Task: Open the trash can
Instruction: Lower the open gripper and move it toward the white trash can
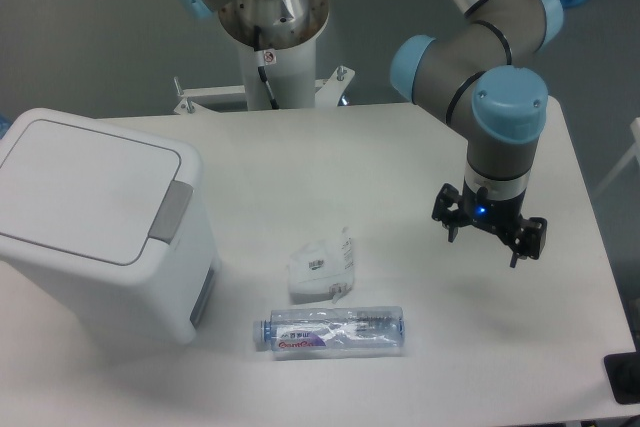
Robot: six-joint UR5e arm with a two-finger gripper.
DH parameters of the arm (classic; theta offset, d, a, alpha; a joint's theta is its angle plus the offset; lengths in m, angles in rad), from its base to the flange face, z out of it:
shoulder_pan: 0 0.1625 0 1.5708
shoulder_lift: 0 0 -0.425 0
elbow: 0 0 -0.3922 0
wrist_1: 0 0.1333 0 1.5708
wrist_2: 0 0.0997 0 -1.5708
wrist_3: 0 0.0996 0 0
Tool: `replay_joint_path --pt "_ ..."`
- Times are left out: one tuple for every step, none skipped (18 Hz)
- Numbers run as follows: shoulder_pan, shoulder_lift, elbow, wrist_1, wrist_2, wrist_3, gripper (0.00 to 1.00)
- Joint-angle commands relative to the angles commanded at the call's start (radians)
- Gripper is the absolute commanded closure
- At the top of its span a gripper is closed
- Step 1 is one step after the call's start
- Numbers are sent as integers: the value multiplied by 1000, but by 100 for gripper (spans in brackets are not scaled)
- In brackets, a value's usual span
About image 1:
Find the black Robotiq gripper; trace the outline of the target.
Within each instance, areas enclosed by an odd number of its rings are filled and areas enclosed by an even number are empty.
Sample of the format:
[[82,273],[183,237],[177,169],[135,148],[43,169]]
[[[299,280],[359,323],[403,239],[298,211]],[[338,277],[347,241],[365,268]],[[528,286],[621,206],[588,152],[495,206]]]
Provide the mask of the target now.
[[520,259],[537,260],[546,242],[547,220],[521,215],[525,192],[525,174],[511,180],[466,174],[462,195],[451,184],[441,187],[432,219],[447,230],[449,242],[467,226],[495,235],[512,251],[509,266],[515,268]]

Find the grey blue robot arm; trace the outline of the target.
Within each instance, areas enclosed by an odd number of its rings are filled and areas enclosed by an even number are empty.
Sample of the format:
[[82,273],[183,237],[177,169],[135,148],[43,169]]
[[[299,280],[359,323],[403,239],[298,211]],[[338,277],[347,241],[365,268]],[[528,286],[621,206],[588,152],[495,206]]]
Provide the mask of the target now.
[[[316,107],[315,42],[328,0],[179,0],[216,17],[238,46],[252,110]],[[464,183],[444,185],[432,211],[450,237],[472,226],[495,235],[514,260],[536,259],[547,222],[521,208],[549,100],[545,82],[519,61],[562,27],[560,0],[454,0],[467,27],[448,41],[417,35],[390,66],[393,88],[467,143]]]

